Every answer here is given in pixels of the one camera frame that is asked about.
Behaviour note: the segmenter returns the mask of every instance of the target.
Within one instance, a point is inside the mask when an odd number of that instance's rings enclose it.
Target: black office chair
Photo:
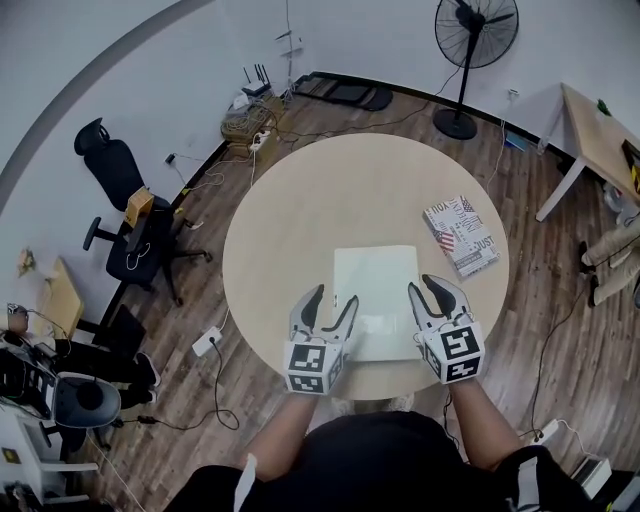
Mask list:
[[[85,165],[102,185],[111,204],[124,212],[129,198],[144,187],[144,182],[129,147],[121,140],[111,139],[101,122],[102,118],[96,119],[80,130],[73,146],[76,154],[84,157]],[[123,283],[137,284],[146,291],[153,289],[151,282],[162,269],[173,300],[182,306],[175,290],[171,262],[192,256],[203,256],[207,262],[213,258],[204,250],[177,249],[177,236],[184,223],[174,230],[173,214],[168,201],[155,197],[151,213],[138,219],[135,229],[123,222],[118,233],[111,233],[100,229],[101,219],[96,217],[83,248],[88,251],[95,237],[113,242],[107,272]]]
[[[62,437],[63,449],[74,452],[92,429],[101,448],[109,449],[99,429],[121,426],[120,393],[109,382],[79,373],[54,374],[37,366],[30,358],[20,358],[0,350],[0,396],[19,406],[33,407],[45,420],[55,422],[40,431],[51,448],[50,435]]]

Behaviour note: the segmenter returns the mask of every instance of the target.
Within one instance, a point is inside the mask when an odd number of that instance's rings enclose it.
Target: person's leg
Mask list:
[[[618,293],[629,284],[640,272],[640,249],[634,249],[625,262],[611,275],[606,283],[598,286],[593,292],[593,303],[597,306]]]
[[[155,391],[149,391],[144,387],[132,384],[128,389],[119,389],[120,392],[120,409],[130,409],[138,404],[155,403]]]
[[[153,387],[156,382],[157,372],[146,355],[138,357],[140,354],[137,354],[133,361],[92,345],[74,341],[69,344],[66,340],[56,340],[56,352],[61,355],[53,366],[56,373],[76,372],[107,382],[144,387]]]
[[[593,245],[582,255],[582,263],[587,266],[600,265],[607,258],[622,250],[627,244],[633,244],[640,237],[640,217],[635,219],[629,227],[619,226],[607,231],[598,243]]]

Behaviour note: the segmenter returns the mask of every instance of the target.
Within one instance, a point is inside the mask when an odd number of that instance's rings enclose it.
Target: wooden table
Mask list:
[[[566,84],[562,84],[562,99],[556,105],[543,139],[549,139],[564,106],[569,111],[571,126],[575,133],[578,158],[549,199],[542,205],[536,214],[536,219],[542,222],[549,215],[585,167],[598,173],[620,190],[625,197],[640,204],[640,195],[633,188],[631,172],[622,152],[622,143],[625,140],[637,148],[640,148],[640,140],[612,117],[598,120],[596,104]]]
[[[47,280],[48,284],[45,283],[40,293],[38,311],[57,325],[51,324],[50,327],[47,320],[36,317],[34,331],[38,336],[47,336],[51,334],[48,329],[53,328],[54,338],[68,336],[71,339],[82,317],[84,303],[62,258],[56,259],[53,271],[55,277]]]
[[[471,202],[502,253],[499,263],[463,284],[422,219],[425,208],[459,194]],[[225,293],[240,332],[283,373],[291,309],[320,283],[325,298],[316,328],[332,325],[334,250],[384,245],[415,246],[420,273],[459,285],[489,335],[509,276],[507,239],[495,207],[478,182],[443,153],[380,134],[344,135],[306,146],[276,163],[245,196],[223,256]],[[421,361],[351,363],[347,370],[334,396],[382,399],[436,382]]]

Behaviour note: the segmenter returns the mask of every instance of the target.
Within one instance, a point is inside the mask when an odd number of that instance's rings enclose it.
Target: white wall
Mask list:
[[[295,81],[315,71],[315,67],[312,49],[306,45],[306,6],[297,0],[290,0],[289,4],[292,37],[302,39],[304,46],[303,52],[293,58],[291,76]],[[224,8],[250,78],[256,79],[253,65],[263,64],[274,91],[282,93],[287,87],[288,72],[288,60],[282,53],[289,49],[289,43],[286,38],[279,42],[275,39],[287,31],[286,0],[224,0]]]
[[[82,243],[94,217],[102,217],[105,228],[117,230],[122,213],[111,206],[82,158],[74,153],[75,135],[88,122],[103,117],[103,124],[111,136],[124,140],[131,148],[151,191],[173,200],[181,190],[182,182],[176,172],[164,164],[165,157],[176,152],[205,159],[220,145],[220,121],[238,88],[246,83],[242,66],[264,63],[274,85],[282,88],[286,84],[286,59],[279,57],[278,49],[273,45],[273,39],[286,30],[284,0],[262,2],[261,12],[256,13],[259,16],[247,18],[250,22],[244,16],[251,8],[250,0],[239,1],[244,4],[231,0],[208,3],[207,0],[182,0],[180,4],[204,5],[171,20],[162,30],[152,30],[155,35],[147,40],[140,36],[140,31],[148,31],[148,28],[134,28],[91,62],[91,72],[85,72],[89,69],[85,68],[73,77],[73,70],[69,68],[62,77],[56,78],[59,85],[64,80],[74,80],[73,90],[68,92],[70,87],[63,89],[55,100],[65,106],[68,103],[69,107],[44,140],[41,143],[36,140],[37,150],[25,163],[24,171],[0,213],[0,303],[15,301],[36,306],[37,292],[43,286],[42,276],[31,273],[18,279],[15,270],[20,250],[29,246],[42,267],[50,266],[56,256],[67,261],[85,302],[84,317],[93,321],[101,319],[118,286],[118,281],[105,271],[111,244],[94,240],[91,250],[85,252]],[[175,11],[176,7],[179,5],[164,13]],[[54,19],[68,27],[79,23],[87,25],[82,37],[78,39],[76,34],[76,42],[81,44],[86,32],[90,32],[88,25],[98,27],[103,19],[113,22],[110,17],[103,16],[105,13],[100,9],[94,13],[91,20],[82,9],[78,19],[74,18],[73,11],[66,12],[64,19]],[[4,42],[13,43],[10,35],[21,42],[22,36],[18,35],[39,29],[43,21],[35,14],[32,9],[30,16],[14,17],[12,31],[4,35]],[[130,25],[143,18],[142,14],[133,16]],[[246,37],[251,23],[250,37]],[[64,32],[64,26],[58,27],[60,31]],[[18,72],[30,69],[32,74],[41,73],[46,68],[55,74],[55,67],[49,60],[53,55],[73,53],[74,46],[73,37],[69,36],[57,50],[47,48],[47,45],[55,46],[56,41],[55,38],[35,40],[36,49],[25,51],[23,61],[19,63],[13,58],[0,60],[3,75],[5,72],[10,74],[14,66]],[[131,52],[127,51],[127,44],[132,46]],[[112,50],[116,46],[119,49],[115,54],[122,54],[122,58],[114,62]],[[99,47],[95,46],[93,53],[97,51]],[[294,79],[313,68],[309,64],[296,64],[295,69],[298,74]],[[21,96],[20,103],[38,97],[35,92],[27,92]],[[46,106],[45,95],[40,96],[42,101],[38,108],[42,109]],[[20,105],[15,107],[15,112],[16,116],[23,114]],[[176,166],[186,180],[199,165],[192,160],[176,160]]]
[[[41,281],[33,274],[18,280],[15,271],[18,254],[28,245],[44,266],[57,255],[65,258],[84,299],[85,318],[101,319],[118,286],[105,271],[110,244],[96,240],[87,253],[82,243],[93,217],[117,229],[122,213],[73,152],[74,137],[86,123],[104,117],[111,135],[130,146],[152,192],[172,200],[182,183],[164,158],[170,152],[208,157],[221,142],[219,121],[242,83],[226,30],[220,4],[205,5],[123,58],[58,122],[0,217],[3,301],[35,306]],[[177,165],[188,179],[198,162],[182,159]]]
[[[100,52],[177,0],[3,0],[0,172],[36,118]]]
[[[305,0],[307,42],[320,71],[436,93],[455,71],[434,34],[436,0]],[[520,32],[495,64],[472,70],[465,103],[504,115],[507,89],[520,91],[509,121],[540,135],[565,81],[640,134],[637,87],[640,6],[636,0],[517,0]],[[462,73],[443,96],[457,100]],[[571,152],[562,126],[552,143]]]

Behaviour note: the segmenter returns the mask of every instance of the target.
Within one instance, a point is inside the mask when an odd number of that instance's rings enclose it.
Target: book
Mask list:
[[[454,197],[427,208],[423,217],[460,279],[500,259],[491,233],[466,197]]]

